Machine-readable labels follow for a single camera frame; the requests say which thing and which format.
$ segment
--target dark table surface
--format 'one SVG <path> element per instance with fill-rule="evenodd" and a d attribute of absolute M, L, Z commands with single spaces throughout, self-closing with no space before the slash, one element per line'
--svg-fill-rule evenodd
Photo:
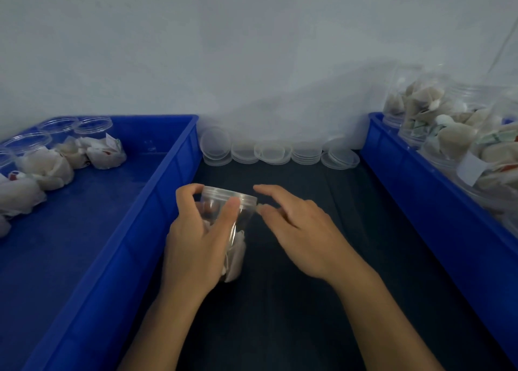
<path fill-rule="evenodd" d="M 447 370 L 514 369 L 426 247 L 398 205 L 364 164 L 336 171 L 294 162 L 210 167 L 194 182 L 256 195 L 254 184 L 278 184 L 314 200 L 392 296 Z M 271 203 L 258 196 L 260 203 Z M 323 281 L 301 273 L 262 219 L 246 232 L 243 271 L 203 302 L 185 340 L 178 369 L 365 369 L 340 300 Z M 156 268 L 125 348 L 156 296 Z"/>

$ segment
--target white wall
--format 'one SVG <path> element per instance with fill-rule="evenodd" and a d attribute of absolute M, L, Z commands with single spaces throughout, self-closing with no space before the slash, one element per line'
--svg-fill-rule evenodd
<path fill-rule="evenodd" d="M 513 0 L 0 0 L 0 137 L 55 115 L 197 113 L 358 145 L 387 59 L 483 74 L 517 17 Z"/>

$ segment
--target right hand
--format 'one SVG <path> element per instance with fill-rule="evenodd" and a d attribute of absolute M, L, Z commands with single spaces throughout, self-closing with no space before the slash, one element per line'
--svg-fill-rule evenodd
<path fill-rule="evenodd" d="M 257 212 L 297 267 L 308 276 L 332 283 L 341 266 L 359 255 L 326 214 L 313 201 L 305 201 L 279 185 L 255 185 L 272 197 L 280 209 L 261 205 Z"/>

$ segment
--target white label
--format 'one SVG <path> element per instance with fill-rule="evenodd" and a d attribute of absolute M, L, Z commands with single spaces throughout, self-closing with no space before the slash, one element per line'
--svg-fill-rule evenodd
<path fill-rule="evenodd" d="M 482 161 L 472 152 L 468 151 L 457 167 L 457 176 L 467 185 L 473 187 L 480 175 L 490 167 L 491 164 Z"/>
<path fill-rule="evenodd" d="M 106 145 L 110 148 L 115 150 L 116 152 L 120 152 L 119 145 L 117 143 L 117 140 L 112 137 L 110 134 L 106 133 Z"/>

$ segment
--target left hand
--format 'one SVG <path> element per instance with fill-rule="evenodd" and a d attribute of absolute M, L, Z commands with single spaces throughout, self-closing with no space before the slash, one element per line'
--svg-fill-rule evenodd
<path fill-rule="evenodd" d="M 167 235 L 160 288 L 162 297 L 179 291 L 178 296 L 194 296 L 201 302 L 221 277 L 240 201 L 230 198 L 214 225 L 206 231 L 193 198 L 202 190 L 201 184 L 184 185 L 176 190 L 178 217 Z"/>

